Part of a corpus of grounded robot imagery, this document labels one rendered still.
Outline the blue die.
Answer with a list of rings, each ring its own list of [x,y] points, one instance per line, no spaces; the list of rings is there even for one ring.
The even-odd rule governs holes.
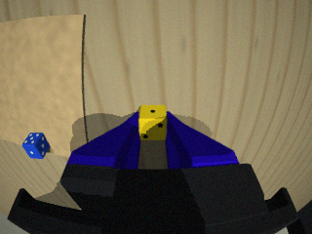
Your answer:
[[[47,142],[43,133],[30,133],[23,142],[22,147],[30,158],[43,159],[50,144]]]

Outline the yellow die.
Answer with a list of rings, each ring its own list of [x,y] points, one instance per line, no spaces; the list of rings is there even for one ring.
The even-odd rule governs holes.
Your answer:
[[[165,140],[167,110],[165,105],[141,105],[138,116],[140,140]]]

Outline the tan mat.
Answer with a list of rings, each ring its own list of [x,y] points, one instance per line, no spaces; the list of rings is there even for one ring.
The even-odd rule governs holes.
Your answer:
[[[88,142],[84,100],[86,15],[0,22],[0,138],[43,133],[48,153]]]

